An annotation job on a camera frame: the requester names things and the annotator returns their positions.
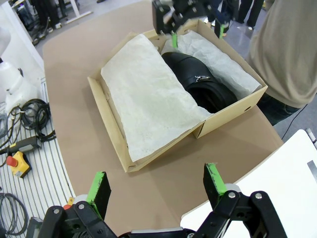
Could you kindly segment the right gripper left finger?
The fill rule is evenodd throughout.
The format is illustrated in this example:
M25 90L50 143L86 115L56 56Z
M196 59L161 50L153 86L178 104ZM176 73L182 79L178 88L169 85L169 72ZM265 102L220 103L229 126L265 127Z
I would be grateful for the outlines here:
M39 238L115 238L105 223L111 188L106 172L97 172L87 198L68 208L50 207L40 227Z

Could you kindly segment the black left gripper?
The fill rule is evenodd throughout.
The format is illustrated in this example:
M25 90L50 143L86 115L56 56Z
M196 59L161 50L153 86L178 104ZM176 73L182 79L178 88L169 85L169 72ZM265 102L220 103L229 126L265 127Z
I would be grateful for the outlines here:
M207 0L153 0L153 27L159 35L171 34L171 45L178 48L177 30L187 20L206 16L208 21L215 21L214 32L219 39L223 38L227 27L227 14L220 12Z

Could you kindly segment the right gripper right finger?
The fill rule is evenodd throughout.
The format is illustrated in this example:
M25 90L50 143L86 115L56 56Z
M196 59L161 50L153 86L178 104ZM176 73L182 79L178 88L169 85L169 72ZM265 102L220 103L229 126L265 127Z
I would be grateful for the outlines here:
M264 191L250 196L229 190L216 165L204 165L203 183L212 212L195 232L197 238L221 238L231 222L242 222L251 238L285 238L286 232L276 209Z

